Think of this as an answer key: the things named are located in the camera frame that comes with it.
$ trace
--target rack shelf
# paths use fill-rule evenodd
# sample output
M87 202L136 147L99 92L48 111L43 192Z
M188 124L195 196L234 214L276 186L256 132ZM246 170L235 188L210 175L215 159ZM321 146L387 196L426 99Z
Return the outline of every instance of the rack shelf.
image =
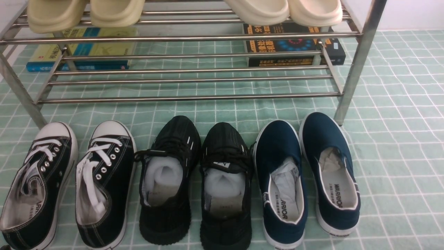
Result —
M65 103L96 103L96 102L142 102L142 101L197 101L197 100L223 100L223 99L265 99L265 98L307 98L307 97L338 97L334 119L342 125L350 106L354 90L360 78L365 60L373 42L375 32L387 0L373 0L367 20L360 31L355 18L343 8L343 21L350 27L350 32L326 32L328 27L321 28L320 33L285 33L270 35L207 35L207 36L139 36L139 37L90 37L90 38L64 38L60 32L54 33L54 38L16 38L22 28L28 28L26 7L24 6L9 25L0 32L0 73L5 78L12 91L29 113L35 124L42 128L46 121L40 110L43 104ZM184 25L184 24L235 24L242 23L237 17L224 17L220 15L234 15L230 9L220 10L174 10L174 11L144 11L142 18L136 25ZM146 20L155 16L173 16L172 19ZM79 26L91 26L89 12L84 12L83 20ZM327 38L355 37L358 47L353 58L345 84L339 82L335 68L330 62L329 56L323 46L323 40ZM71 43L102 43L102 42L172 42L172 41L227 41L227 40L278 40L278 39L318 39L316 50L304 52L279 52L279 53L224 53L224 54L177 54L177 55L134 55L134 56L73 56L67 50L66 44ZM20 44L58 44L63 50L57 58L48 80L42 84L41 90L33 100L23 87L17 74L8 63L8 55L4 55L6 47L12 46L12 51ZM280 66L261 68L214 68L214 69L143 69L143 70L102 70L102 71L77 71L75 60L164 60L183 58L230 58L239 56L267 57L285 55L313 55L313 65L307 66ZM325 57L327 65L320 65L321 56ZM69 71L60 71L62 63L66 62ZM61 76L79 75L135 75L135 74L170 74L170 73L218 73L218 72L254 72L254 71L290 71L290 70L323 70L325 74L305 76L279 76L279 77L232 77L232 78L198 78L198 79L117 79L117 80L91 80L91 81L58 81ZM334 91L319 93L283 93L283 94L249 94L249 95L216 95L216 96L171 96L171 97L113 97L113 98L48 98L53 86L74 85L127 85L127 84L168 84L168 83L202 83L202 82L245 82L245 81L301 81L314 79L330 79Z

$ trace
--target slipper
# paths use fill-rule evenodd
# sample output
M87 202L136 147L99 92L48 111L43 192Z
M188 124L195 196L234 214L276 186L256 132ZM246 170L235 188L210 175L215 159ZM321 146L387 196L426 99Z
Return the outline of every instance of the slipper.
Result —
M35 33L63 31L82 19L87 0L29 0L28 23Z
M334 26L342 22L340 0L288 0L290 16L302 26Z
M140 19L145 0L91 0L91 23L101 28L131 26Z
M273 25L289 15L287 0L224 0L239 18L250 25Z

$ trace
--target black canvas sneaker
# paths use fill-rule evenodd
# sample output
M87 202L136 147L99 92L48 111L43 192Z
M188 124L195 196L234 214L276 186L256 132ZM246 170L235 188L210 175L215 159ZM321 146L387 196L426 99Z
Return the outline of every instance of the black canvas sneaker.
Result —
M151 243L169 245L181 240L190 227L188 199L190 174L198 162L200 137L185 116L171 119L157 135L151 149L140 151L139 227Z
M123 239L136 146L130 131L117 121L94 130L75 176L75 219L89 249L107 250Z
M253 164L241 135L218 123L202 145L202 222L205 250L245 250L251 242Z
M0 230L13 249L41 250L51 244L61 189L77 155L77 140L68 125L53 122L39 131L12 182L0 217Z

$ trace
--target black high-top sneaker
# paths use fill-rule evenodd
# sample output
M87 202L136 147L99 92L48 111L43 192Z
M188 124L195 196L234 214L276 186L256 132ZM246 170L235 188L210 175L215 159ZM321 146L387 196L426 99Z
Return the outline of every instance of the black high-top sneaker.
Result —
M16 250L41 250L56 234L57 213L78 147L68 125L44 126L17 172L0 217L0 230Z
M245 250L251 242L251 179L254 168L241 135L221 122L202 145L202 222L205 250Z
M135 150L123 124L105 121L94 130L87 154L77 165L75 219L89 249L114 249L123 239Z
M190 227L188 182L198 162L200 137L185 116L171 119L151 149L137 153L142 161L139 227L151 243L169 245L181 240Z

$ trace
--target tile floor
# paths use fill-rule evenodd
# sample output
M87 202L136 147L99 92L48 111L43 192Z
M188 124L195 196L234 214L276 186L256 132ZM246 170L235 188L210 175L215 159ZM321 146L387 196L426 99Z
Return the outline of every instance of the tile floor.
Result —
M348 59L338 67L346 78L356 42L341 41ZM28 46L14 69L33 95L45 80L45 73L28 73L24 65L35 46ZM137 53L243 52L242 42L142 43ZM242 67L245 60L164 60L139 61L135 69ZM245 77L276 73L189 73L151 75L156 78ZM286 72L287 75L301 72ZM136 78L148 77L137 75ZM80 86L53 88L50 97L170 96L195 94L248 94L319 92L332 90L327 81L203 83L169 85ZM202 139L215 122L231 123L247 144L272 119L284 119L296 129L312 111L332 116L334 98L248 101L188 101L137 104L46 105L48 121L69 123L77 135L80 154L94 128L115 119L132 132L137 147L146 149L174 115L186 115L196 124ZM317 224L314 186L310 174L309 219L304 250L442 250L444 249L444 31L378 32L369 59L356 89L343 130L350 142L355 177L361 190L361 221L348 238L333 238ZM9 87L0 84L0 203L23 162L30 142L38 132ZM304 164L305 173L309 170ZM135 178L129 208L130 219L119 249L201 249L200 177L191 185L192 224L188 235L172 246L148 244L139 234L138 178ZM271 249L262 234L262 205L253 192L253 239L250 249ZM74 219L74 179L64 190L59 227L51 249L84 249Z

